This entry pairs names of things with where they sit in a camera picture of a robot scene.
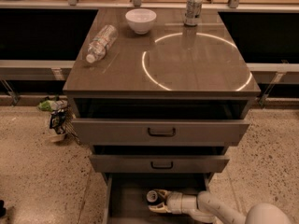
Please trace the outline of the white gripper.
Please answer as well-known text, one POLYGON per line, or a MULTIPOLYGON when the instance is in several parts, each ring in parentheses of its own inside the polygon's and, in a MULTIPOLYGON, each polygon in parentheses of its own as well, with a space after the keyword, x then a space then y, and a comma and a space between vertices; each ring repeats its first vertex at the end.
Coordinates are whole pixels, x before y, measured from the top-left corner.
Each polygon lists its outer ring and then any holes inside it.
POLYGON ((194 195, 183 194, 181 192, 169 191, 166 189, 156 189, 154 191, 156 200, 166 200, 165 203, 150 205, 149 210, 154 213, 172 214, 193 214, 198 210, 197 198, 194 195))

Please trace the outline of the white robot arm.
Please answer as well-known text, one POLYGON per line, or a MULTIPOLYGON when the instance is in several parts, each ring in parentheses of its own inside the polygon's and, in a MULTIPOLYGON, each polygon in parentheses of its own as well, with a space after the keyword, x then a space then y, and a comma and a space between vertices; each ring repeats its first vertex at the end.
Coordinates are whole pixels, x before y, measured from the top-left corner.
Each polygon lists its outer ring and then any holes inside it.
POLYGON ((190 195, 166 189, 153 189, 147 193, 146 199, 151 212, 184 214, 205 223, 213 223, 219 219, 223 224, 292 224, 288 216, 273 204, 255 204, 243 215, 209 191, 190 195))

